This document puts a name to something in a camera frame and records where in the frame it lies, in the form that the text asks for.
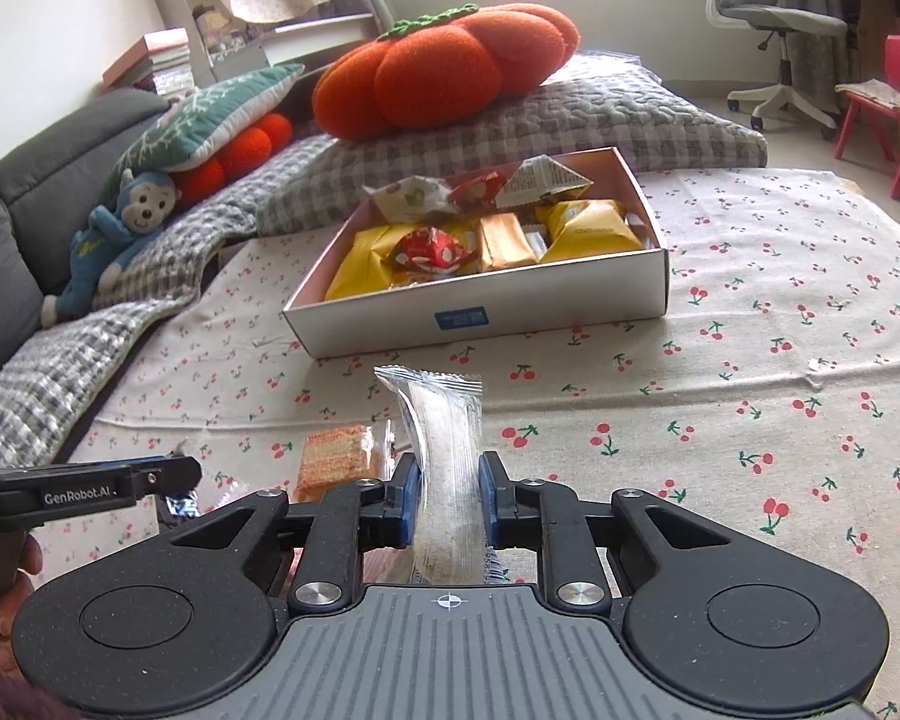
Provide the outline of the person's left hand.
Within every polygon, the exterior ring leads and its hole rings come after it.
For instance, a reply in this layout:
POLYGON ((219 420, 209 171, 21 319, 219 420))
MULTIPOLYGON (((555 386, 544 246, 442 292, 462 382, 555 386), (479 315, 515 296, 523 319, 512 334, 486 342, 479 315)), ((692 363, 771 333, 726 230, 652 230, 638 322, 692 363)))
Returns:
POLYGON ((0 598, 0 673, 6 674, 9 678, 22 678, 13 654, 11 632, 20 606, 34 591, 34 577, 41 571, 43 571, 43 554, 40 544, 29 535, 23 542, 14 585, 0 598))

